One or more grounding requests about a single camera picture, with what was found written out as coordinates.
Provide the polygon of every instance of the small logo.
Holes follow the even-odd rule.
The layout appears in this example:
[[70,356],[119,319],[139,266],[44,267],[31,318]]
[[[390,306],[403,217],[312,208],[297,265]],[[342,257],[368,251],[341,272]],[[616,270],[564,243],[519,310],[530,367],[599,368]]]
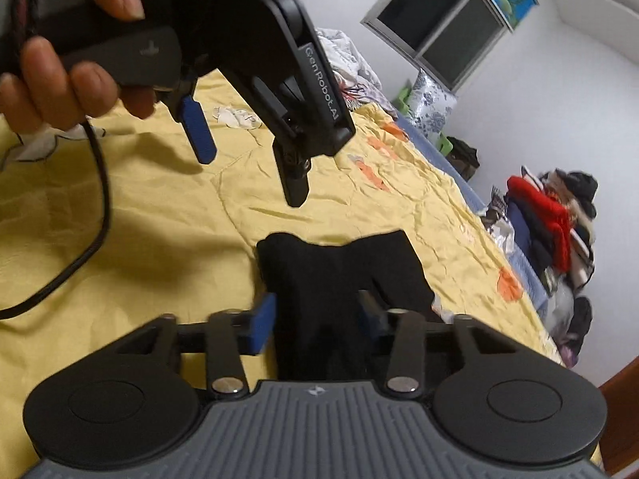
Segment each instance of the small logo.
[[315,387],[306,389],[306,392],[308,392],[310,395],[313,395],[315,396],[315,398],[317,398],[318,396],[322,396],[324,393],[326,393],[326,389],[324,389],[324,387],[320,387],[319,385],[316,385]]
[[155,56],[155,54],[158,54],[160,52],[160,48],[155,46],[155,43],[153,43],[153,40],[149,41],[149,46],[146,48],[143,48],[140,51],[140,55],[145,55],[146,57],[152,57]]

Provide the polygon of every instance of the pile of clothes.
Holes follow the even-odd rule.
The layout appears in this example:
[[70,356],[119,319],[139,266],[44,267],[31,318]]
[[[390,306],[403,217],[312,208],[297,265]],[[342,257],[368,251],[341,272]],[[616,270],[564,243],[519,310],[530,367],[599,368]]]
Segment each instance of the pile of clothes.
[[341,30],[316,28],[315,32],[346,106],[355,111],[363,105],[377,103],[393,119],[397,119],[397,110],[381,91],[381,81],[356,49],[355,43]]
[[548,292],[542,320],[568,367],[576,364],[592,321],[590,301],[575,297],[595,270],[597,187],[590,174],[560,169],[537,177],[522,166],[521,177],[508,179],[507,216],[515,243]]

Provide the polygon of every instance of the hand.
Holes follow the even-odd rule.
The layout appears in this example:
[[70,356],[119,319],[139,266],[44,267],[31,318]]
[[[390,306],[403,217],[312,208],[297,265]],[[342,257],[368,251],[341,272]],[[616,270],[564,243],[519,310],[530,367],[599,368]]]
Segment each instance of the hand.
[[[140,0],[94,0],[111,16],[123,21],[145,16]],[[31,38],[20,53],[24,81],[12,74],[0,77],[0,113],[18,134],[33,133],[47,123],[67,130],[99,117],[122,98],[125,108],[145,119],[153,113],[155,95],[150,88],[119,89],[99,65],[81,62],[67,73],[49,41]]]

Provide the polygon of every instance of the round black pad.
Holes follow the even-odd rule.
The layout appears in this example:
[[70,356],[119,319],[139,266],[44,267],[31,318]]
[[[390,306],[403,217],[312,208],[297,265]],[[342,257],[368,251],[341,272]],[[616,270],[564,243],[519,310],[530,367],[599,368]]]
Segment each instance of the round black pad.
[[23,419],[41,456],[100,470],[168,451],[198,414],[196,393],[167,366],[149,356],[110,354],[42,382],[27,398]]
[[550,465],[590,457],[606,422],[591,383],[529,350],[482,354],[442,382],[433,412],[485,459]]
[[489,390],[488,405],[496,414],[513,422],[542,422],[561,409],[561,396],[546,384],[510,380]]

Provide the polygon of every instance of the black bag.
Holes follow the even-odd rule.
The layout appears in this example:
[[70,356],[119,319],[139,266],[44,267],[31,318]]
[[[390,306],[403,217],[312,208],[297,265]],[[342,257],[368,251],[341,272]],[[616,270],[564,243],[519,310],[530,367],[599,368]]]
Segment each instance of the black bag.
[[456,171],[467,182],[479,168],[477,149],[469,146],[463,140],[455,139],[455,137],[448,137],[448,140],[452,144],[452,151],[448,153],[446,160],[455,167]]

